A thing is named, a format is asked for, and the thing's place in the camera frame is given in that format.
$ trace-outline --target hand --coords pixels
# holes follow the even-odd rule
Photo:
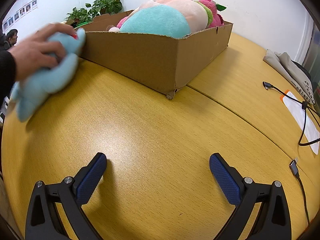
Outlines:
[[[49,24],[8,50],[16,63],[16,81],[27,78],[41,67],[53,68],[65,57],[66,52],[60,42],[47,41],[56,32],[71,36],[76,34],[70,25]]]

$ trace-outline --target yellow wooden table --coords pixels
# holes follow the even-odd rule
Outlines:
[[[255,182],[281,181],[292,239],[306,228],[300,187],[288,168],[291,159],[257,129],[191,88],[168,100],[83,60],[71,84],[29,121],[20,123],[15,111],[6,116],[3,175],[22,232],[35,182],[57,183],[75,175],[97,152],[107,155],[108,168],[83,208],[105,240],[213,239],[234,209],[210,172],[214,152]],[[303,171],[300,176],[313,218],[319,190]]]
[[[273,89],[266,90],[262,82],[269,82],[283,92],[289,89],[300,101],[303,98],[285,78],[262,60],[265,54],[266,50],[262,47],[232,33],[229,47],[189,86],[238,114],[290,158],[298,157],[298,166],[320,190],[320,156],[315,155],[310,146],[298,146],[302,133],[299,125],[280,100],[281,94]]]

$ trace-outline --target teal plush toy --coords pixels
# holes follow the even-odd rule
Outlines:
[[[48,40],[60,41],[67,55],[57,67],[42,68],[14,85],[10,100],[17,102],[16,112],[21,122],[31,117],[50,94],[62,90],[71,81],[78,67],[78,55],[85,42],[85,31],[79,29],[77,38],[56,33]]]
[[[186,18],[178,10],[159,4],[142,9],[126,20],[122,33],[149,33],[182,38],[191,33]]]

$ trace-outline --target white paper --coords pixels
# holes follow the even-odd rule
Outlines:
[[[289,97],[292,97],[296,99],[294,94],[292,94],[290,91],[287,92],[287,95]],[[285,106],[288,108],[292,116],[295,118],[297,121],[298,125],[300,126],[301,130],[303,129],[303,124],[304,124],[304,116],[305,116],[305,110],[302,109],[301,104],[298,102],[295,102],[291,100],[288,97],[283,97],[283,103]],[[314,123],[311,121],[310,117],[307,114],[307,120],[306,120],[306,128],[304,130],[304,135],[306,136],[308,142],[311,142],[313,140],[316,140],[319,138],[320,133],[316,129],[316,126]],[[318,155],[319,151],[319,142],[311,144],[310,145],[312,151]]]

